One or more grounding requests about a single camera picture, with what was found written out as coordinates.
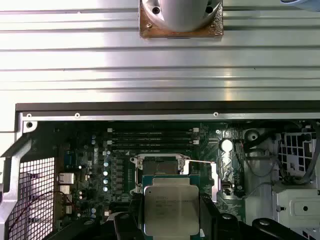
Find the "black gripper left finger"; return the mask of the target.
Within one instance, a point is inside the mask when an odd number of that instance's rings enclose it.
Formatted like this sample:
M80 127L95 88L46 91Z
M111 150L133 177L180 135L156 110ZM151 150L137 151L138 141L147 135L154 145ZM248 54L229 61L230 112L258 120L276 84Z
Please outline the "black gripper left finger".
M134 194L128 202L113 201L108 205L108 216L81 217L47 240L143 240L141 229L144 197Z

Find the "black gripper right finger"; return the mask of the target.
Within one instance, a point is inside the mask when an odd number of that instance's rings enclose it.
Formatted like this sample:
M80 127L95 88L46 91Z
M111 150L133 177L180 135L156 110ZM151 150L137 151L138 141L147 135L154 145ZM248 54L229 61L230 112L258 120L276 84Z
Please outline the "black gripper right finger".
M269 218L257 218L251 225L234 215L221 213L209 196L199 198L200 228L208 240L300 240L302 236Z

